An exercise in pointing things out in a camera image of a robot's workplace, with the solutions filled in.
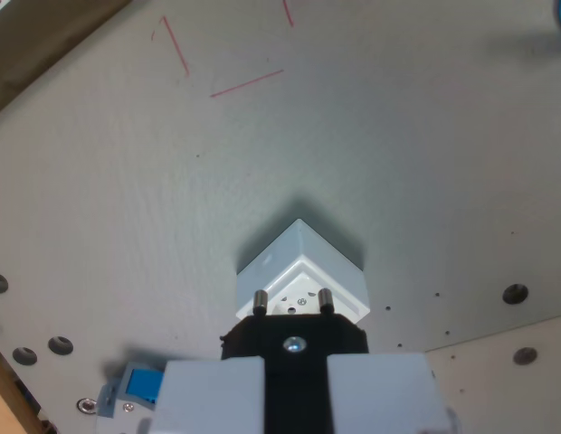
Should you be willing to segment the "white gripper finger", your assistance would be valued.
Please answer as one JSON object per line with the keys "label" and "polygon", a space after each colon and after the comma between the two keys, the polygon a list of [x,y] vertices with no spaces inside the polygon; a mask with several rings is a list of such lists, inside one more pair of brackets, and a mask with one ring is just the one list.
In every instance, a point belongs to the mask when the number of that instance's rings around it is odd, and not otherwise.
{"label": "white gripper finger", "polygon": [[424,354],[334,354],[328,388],[336,433],[454,433]]}
{"label": "white gripper finger", "polygon": [[166,365],[151,433],[263,433],[260,356]]}

